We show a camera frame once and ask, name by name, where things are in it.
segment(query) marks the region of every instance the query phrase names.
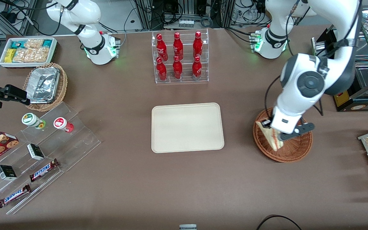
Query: table surface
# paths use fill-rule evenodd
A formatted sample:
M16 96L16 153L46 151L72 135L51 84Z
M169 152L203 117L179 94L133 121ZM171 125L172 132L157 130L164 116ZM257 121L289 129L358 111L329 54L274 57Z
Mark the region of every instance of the table surface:
M325 28L295 27L293 52L309 53L310 38ZM302 229L368 229L368 158L357 140L368 133L368 112L336 112L332 97L323 96L324 117L315 109L305 113L316 125L311 152L297 163L274 162L254 143L252 124L289 52L267 60L223 29L209 34L209 83L175 86L154 83L150 32L128 34L120 58L103 66L86 58L76 36L56 37L53 61L69 80L65 102L102 144L15 215L0 210L0 229L148 230L192 223L200 230L255 229L270 214ZM1 68L0 86L21 87L28 73ZM275 84L270 104L280 92ZM152 152L154 106L206 102L221 107L223 149ZM0 131L25 128L19 120L26 112L32 111L4 102ZM295 226L272 219L261 229Z

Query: clear acrylic stand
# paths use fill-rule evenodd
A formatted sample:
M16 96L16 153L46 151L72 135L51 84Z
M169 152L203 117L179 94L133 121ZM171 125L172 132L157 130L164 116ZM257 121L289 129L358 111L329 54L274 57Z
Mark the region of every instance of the clear acrylic stand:
M201 78L200 80L193 80L193 42L196 37L196 31L201 32L201 40L203 41L203 54L200 57L200 62L202 64L201 69ZM155 38L157 34L163 35L163 40L167 45L167 54L168 60L164 62L165 67L167 68L167 81L160 81L157 73L157 62L156 58L158 57L157 53L157 39ZM183 76L180 80L177 80L174 77L173 71L173 63L174 63L174 34L170 31L159 31L152 33L152 52L153 52L153 65L154 65L154 76L156 83L168 84L168 83L206 83L209 80L209 38L208 38L208 30L207 29L199 29L199 30L180 30L181 41L183 42L184 47L184 59L181 60L181 64L183 65Z
M62 102L55 109L41 117L46 121L44 129L38 130L27 127L16 134L20 141L19 145L16 149L6 153L3 158L0 157L0 165L12 166L17 178L13 181L0 178L0 199L6 198L26 184L30 185L32 192L1 208L6 214L15 214L101 143L93 132L83 125L76 114L75 110ZM74 130L66 133L53 127L53 121L58 117L63 117L71 122L74 125ZM45 155L43 160L38 161L31 158L27 149L29 143L39 145ZM60 165L53 168L42 178L31 182L29 175L34 174L55 158Z

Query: wicker basket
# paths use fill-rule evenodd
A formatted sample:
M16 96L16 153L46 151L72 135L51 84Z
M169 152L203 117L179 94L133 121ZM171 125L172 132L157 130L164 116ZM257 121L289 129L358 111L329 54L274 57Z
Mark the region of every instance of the wicker basket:
M256 121L265 118L267 118L267 114L263 110L257 116ZM283 163L290 163L302 160L309 153L313 143L313 136L312 132L308 132L302 136L289 139L283 143L282 148L274 151L259 126L254 122L254 140L259 149L269 158Z
M30 104L29 106L27 106L28 109L37 110L39 112L46 112L58 106L63 101L63 98L65 97L66 87L67 87L66 73L64 72L63 68L56 63L49 63L49 64L38 66L36 68L48 68L48 67L55 67L60 70L59 83L57 84L58 87L57 87L57 93L55 95L55 101L50 104ZM28 74L28 77L25 80L25 84L22 87L23 90L25 90L28 85L28 80L29 80L29 77L31 76L31 73L32 71Z

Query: coca-cola bottle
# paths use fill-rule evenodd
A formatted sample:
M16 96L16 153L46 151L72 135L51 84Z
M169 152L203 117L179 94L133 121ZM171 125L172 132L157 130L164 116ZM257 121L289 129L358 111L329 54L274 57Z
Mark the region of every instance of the coca-cola bottle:
M174 33L174 44L172 45L174 48L174 55L178 55L180 60L184 58L184 49L183 49L183 42L180 39L180 33Z
M200 80L201 78L201 68L203 66L200 63L200 56L196 56L194 58L194 63L193 63L193 79L195 81Z
M167 69L165 68L165 65L163 63L163 60L161 57L157 57L157 73L159 75L160 81L166 81L167 80Z
M159 57L161 57L163 61L167 61L168 60L167 46L163 41L163 36L161 34L157 34L156 38L157 38L157 52L159 54Z
M178 55L174 56L174 63L172 64L172 68L174 69L174 77L177 80L180 80L183 75L183 65L181 64L181 61Z
M193 56L201 56L203 54L203 41L201 40L201 32L195 32L195 40L193 43Z

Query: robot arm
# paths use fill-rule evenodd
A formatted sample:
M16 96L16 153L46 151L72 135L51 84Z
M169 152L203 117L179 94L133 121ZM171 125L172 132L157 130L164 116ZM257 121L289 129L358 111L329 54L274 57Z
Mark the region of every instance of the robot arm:
M90 0L57 0L49 1L47 6L54 3L59 4L46 9L49 17L78 36L94 64L103 65L118 57L120 40L101 34L94 26L101 18L96 3Z
M302 114L324 93L335 95L343 92L354 80L353 47L358 37L360 23L357 13L361 7L358 0L308 0L308 4L314 12L335 25L339 48L334 59L297 54L283 67L280 75L283 91L273 108L270 123L271 128L283 133L280 140L302 134L296 125Z

